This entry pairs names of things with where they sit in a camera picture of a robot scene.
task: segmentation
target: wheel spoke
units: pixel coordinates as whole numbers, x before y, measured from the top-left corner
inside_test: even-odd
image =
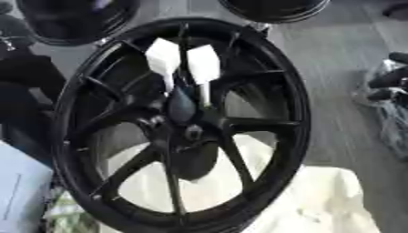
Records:
[[[117,197],[120,185],[143,167],[158,161],[159,153],[153,146],[147,146],[139,154],[130,159],[124,166],[120,167],[112,176],[106,179],[102,185],[91,193],[91,197],[110,195]]]
[[[223,136],[221,140],[221,147],[231,161],[232,165],[238,171],[240,180],[242,182],[242,187],[244,189],[250,187],[250,185],[253,183],[253,178],[232,136]]]
[[[107,96],[111,97],[117,102],[124,98],[124,94],[121,91],[116,90],[114,87],[109,86],[108,84],[98,79],[95,79],[91,76],[84,76],[83,78],[85,79],[85,81],[87,81],[88,84],[101,89],[103,93],[106,93]]]
[[[184,204],[181,199],[179,179],[176,177],[176,175],[172,171],[171,166],[168,163],[165,163],[165,171],[174,212],[178,217],[179,224],[182,224],[184,215],[186,214],[186,209],[184,208]]]
[[[122,40],[121,42],[122,42],[124,45],[133,48],[134,50],[136,50],[136,51],[139,52],[140,54],[142,54],[142,55],[145,54],[145,51],[143,51],[143,49],[140,48],[139,46],[136,46],[135,44],[133,44],[133,43],[131,43],[131,42],[128,42],[128,41],[126,41],[126,40]]]
[[[229,126],[234,134],[268,131],[277,135],[285,135],[296,128],[300,122],[276,119],[230,117]]]
[[[221,65],[224,69],[226,69],[229,65],[229,61],[232,57],[232,52],[234,51],[233,47],[235,46],[235,43],[238,41],[240,38],[240,33],[233,33],[231,36],[231,39],[229,40],[228,47],[225,49],[225,52],[221,56]]]
[[[157,115],[157,111],[151,108],[136,106],[130,104],[119,109],[114,109],[96,116],[89,123],[80,127],[73,133],[68,134],[68,141],[84,141],[87,137],[96,133],[98,130],[116,126],[120,123],[128,122],[135,123],[139,126],[147,124],[147,119]]]
[[[284,82],[283,70],[266,70],[248,74],[226,74],[219,79],[211,82],[212,88],[215,90],[228,91],[236,86],[243,86],[255,81],[268,80],[275,84]]]
[[[184,24],[178,31],[178,44],[180,52],[180,67],[178,69],[178,76],[181,77],[185,84],[194,85],[195,82],[189,72],[189,60],[187,51],[189,50],[189,24]]]
[[[166,173],[171,202],[173,204],[178,224],[182,226],[184,225],[186,209],[184,208],[184,204],[181,199],[179,179],[173,170],[171,158],[173,157],[176,149],[174,148],[175,145],[172,142],[172,138],[174,138],[174,135],[171,130],[166,128],[166,125],[163,125],[156,131],[154,138],[151,138],[151,143],[161,154],[161,162],[163,163]]]
[[[173,171],[171,154],[174,153],[174,148],[171,144],[171,136],[168,137],[167,148],[164,152],[165,153],[163,153],[162,159],[166,172],[166,178],[168,180],[168,189],[170,191],[171,201],[173,203],[174,212],[176,213],[176,216],[178,218],[178,223],[180,225],[183,225],[186,209],[184,208],[184,204],[181,199],[179,179],[176,177]]]

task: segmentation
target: white cloth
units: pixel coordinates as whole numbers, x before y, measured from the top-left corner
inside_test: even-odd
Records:
[[[273,148],[254,137],[234,138],[253,177],[271,159]],[[132,147],[109,161],[112,173],[144,146]],[[194,182],[180,180],[181,196],[188,211],[216,206],[241,192],[239,176],[223,151],[214,169]],[[171,200],[161,164],[145,167],[119,190],[122,197],[144,208],[171,212]],[[378,233],[364,209],[362,187],[349,170],[336,167],[302,167],[285,191],[245,229],[245,233]],[[101,233],[116,232],[102,227]]]

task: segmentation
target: rim lip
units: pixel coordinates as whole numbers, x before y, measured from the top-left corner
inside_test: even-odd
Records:
[[[112,207],[106,205],[100,205],[99,207],[96,207],[94,200],[91,199],[88,195],[78,193],[78,190],[81,190],[82,188],[80,188],[77,184],[77,178],[68,175],[69,171],[68,165],[66,163],[69,163],[69,161],[67,161],[66,159],[64,136],[66,133],[66,122],[70,118],[72,110],[71,107],[73,107],[73,103],[75,101],[72,96],[75,96],[76,89],[80,86],[79,77],[85,72],[92,71],[92,68],[90,67],[92,67],[92,65],[97,63],[98,61],[104,60],[104,55],[110,49],[115,49],[115,46],[118,45],[117,41],[120,41],[122,39],[126,40],[126,38],[129,38],[130,35],[140,33],[142,35],[144,34],[141,37],[146,37],[146,32],[148,32],[150,30],[149,28],[154,25],[159,25],[159,27],[165,28],[166,25],[173,25],[175,23],[192,24],[194,22],[197,23],[203,21],[209,24],[218,24],[219,26],[223,26],[226,28],[228,27],[231,31],[242,30],[242,27],[239,25],[233,25],[220,20],[201,17],[165,19],[137,27],[123,35],[118,36],[117,38],[112,39],[112,41],[96,51],[78,69],[75,76],[71,78],[69,83],[64,88],[64,91],[58,101],[53,137],[53,148],[56,155],[56,171],[62,178],[67,189],[70,191],[74,190],[74,192],[71,192],[71,194],[76,199],[76,201],[81,206],[86,207],[86,209],[89,210],[97,219],[101,220],[104,223],[107,223],[113,228],[117,228],[123,231],[132,231],[135,230],[135,228],[138,228],[138,230],[145,230],[146,232],[167,232],[168,230],[168,228],[152,227],[143,222],[136,222],[132,218],[126,218],[125,216],[118,214],[118,212],[116,212]],[[293,77],[293,80],[287,78],[287,80],[289,81],[288,86],[290,86],[291,92],[293,93],[293,91],[297,91],[301,93],[302,98],[298,98],[298,101],[295,104],[300,108],[300,118],[303,120],[303,127],[301,129],[298,129],[297,140],[294,142],[295,148],[297,150],[291,152],[292,154],[297,154],[297,156],[290,156],[291,161],[288,161],[288,167],[284,172],[280,173],[280,182],[276,183],[275,187],[268,187],[268,190],[264,191],[262,195],[259,195],[259,198],[257,200],[254,200],[250,205],[247,205],[245,209],[241,209],[236,214],[230,216],[222,216],[222,221],[218,220],[211,223],[195,226],[194,228],[188,228],[188,230],[191,232],[217,232],[226,228],[230,228],[231,226],[241,225],[254,218],[265,207],[267,207],[271,203],[271,201],[273,201],[291,181],[291,178],[300,167],[309,145],[311,131],[311,113],[309,108],[309,99],[307,97],[306,90],[303,83],[301,82],[301,78],[298,72],[293,67],[291,62],[286,58],[286,56],[284,56],[277,47],[272,45],[264,37],[260,36],[257,32],[250,29],[244,30],[245,41],[253,42],[254,45],[262,47],[260,48],[260,50],[264,51],[266,53],[266,56],[268,56],[270,59],[273,59],[274,63],[276,63],[278,66],[284,66],[285,68],[287,68],[287,73],[290,73],[291,77]]]
[[[301,13],[271,16],[271,15],[256,15],[256,14],[248,13],[236,7],[235,5],[231,4],[229,0],[219,0],[219,2],[222,5],[224,5],[225,8],[230,10],[231,13],[234,15],[237,15],[239,17],[242,17],[250,21],[268,23],[268,24],[293,23],[293,22],[298,22],[301,20],[308,19],[312,16],[317,15],[322,10],[324,10],[327,7],[327,5],[330,3],[330,1],[331,0],[323,0],[319,2],[317,5],[314,5],[312,8],[307,9],[306,11],[303,11]]]
[[[29,26],[30,31],[32,32],[33,38],[35,38],[38,42],[50,45],[50,46],[81,46],[89,43],[96,42],[100,39],[106,38],[110,35],[115,34],[116,32],[120,31],[122,28],[124,28],[127,23],[135,16],[135,14],[138,12],[140,2],[133,1],[129,7],[125,7],[122,11],[119,11],[117,14],[112,15],[108,21],[110,22],[103,31],[101,31],[97,35],[91,35],[91,36],[86,36],[78,39],[59,39],[59,38],[52,38],[52,37],[46,37],[42,36],[41,33],[38,33],[33,27]],[[106,9],[103,10],[108,10],[108,8],[111,8],[112,5],[108,5]]]

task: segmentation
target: gray floor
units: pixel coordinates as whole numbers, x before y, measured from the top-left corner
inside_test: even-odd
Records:
[[[142,2],[131,26],[180,15],[244,23],[223,10],[217,0]],[[310,92],[313,137],[306,164],[353,170],[362,182],[365,206],[381,231],[404,233],[408,228],[408,165],[379,141],[372,112],[356,106],[350,97],[364,71],[390,51],[408,50],[408,21],[381,16],[381,10],[391,2],[334,0],[312,19],[274,26],[270,40],[299,68]],[[92,46],[36,46],[38,53],[51,55],[66,76],[93,50]]]

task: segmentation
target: white plastic sheet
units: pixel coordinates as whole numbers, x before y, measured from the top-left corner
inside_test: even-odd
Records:
[[[235,140],[250,173],[258,177],[269,163],[273,148],[250,136],[237,136]],[[109,161],[110,172],[145,146],[132,147],[113,157]],[[197,211],[233,198],[242,186],[237,172],[220,151],[217,165],[206,177],[194,182],[182,180],[180,188],[186,209]],[[141,207],[172,211],[159,163],[130,177],[119,191],[124,198]],[[378,233],[370,213],[364,209],[362,198],[362,187],[351,171],[336,167],[302,167],[280,197],[244,232]],[[100,232],[116,231],[103,226]]]

